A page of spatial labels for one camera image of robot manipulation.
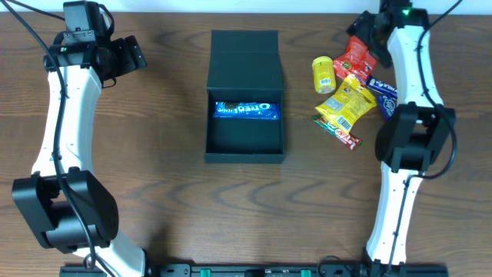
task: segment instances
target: wooden surface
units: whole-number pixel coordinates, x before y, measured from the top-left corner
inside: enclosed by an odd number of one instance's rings
[[[23,16],[48,44],[65,29],[51,18]],[[117,200],[120,229],[159,262],[358,259],[377,211],[374,140],[383,119],[374,108],[355,125],[364,140],[355,152],[311,121],[327,98],[314,92],[311,62],[344,52],[344,30],[355,17],[116,14],[113,38],[135,35],[148,61],[103,91],[95,116],[95,172]],[[14,179],[29,177],[42,143],[43,53],[11,15],[1,13],[0,26],[0,275],[53,276],[81,259],[42,249],[11,192]],[[449,174],[418,192],[407,261],[445,262],[452,276],[492,270],[491,26],[490,16],[454,16],[432,31],[434,76],[457,111],[459,152]],[[284,164],[204,164],[212,29],[280,31]],[[392,69],[379,66],[374,75],[394,84]]]

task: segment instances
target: yellow cylinder container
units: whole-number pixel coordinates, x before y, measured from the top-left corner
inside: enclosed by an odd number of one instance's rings
[[[337,88],[333,60],[327,56],[321,56],[313,61],[314,88],[317,93],[326,94]]]

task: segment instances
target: blue packet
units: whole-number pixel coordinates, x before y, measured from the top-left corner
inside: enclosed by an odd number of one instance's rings
[[[394,109],[396,105],[394,104],[394,100],[391,98],[389,93],[385,93],[383,95],[378,95],[376,97],[376,103],[381,112],[383,113],[384,119],[387,121],[390,120],[391,116],[393,116]]]
[[[398,99],[398,91],[394,86],[382,82],[372,75],[367,78],[366,86],[376,92],[381,94],[387,93],[391,96],[391,98]]]
[[[279,119],[277,104],[216,102],[214,118]]]

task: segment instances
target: wooden table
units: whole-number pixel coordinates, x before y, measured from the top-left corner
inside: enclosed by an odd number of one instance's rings
[[[23,16],[49,44],[65,30]],[[311,62],[347,46],[356,15],[116,14],[113,38],[135,35],[148,67],[105,89],[95,117],[93,160],[116,198],[120,229],[154,261],[316,263],[359,259],[381,187],[377,108],[354,127],[355,152],[311,121],[327,96],[314,92]],[[12,201],[29,177],[48,107],[42,50],[0,14],[0,275],[53,276],[72,255],[44,250]],[[440,95],[457,111],[451,172],[424,182],[408,234],[408,262],[445,262],[452,276],[492,270],[492,17],[453,16],[432,31]],[[206,165],[205,116],[212,29],[279,30],[287,156],[282,165]],[[374,75],[394,84],[392,69]],[[432,167],[447,160],[449,144]]]

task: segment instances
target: open box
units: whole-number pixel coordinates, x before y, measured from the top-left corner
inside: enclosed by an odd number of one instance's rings
[[[206,162],[282,163],[284,83],[276,31],[212,31]],[[278,105],[279,119],[214,118],[215,102]]]

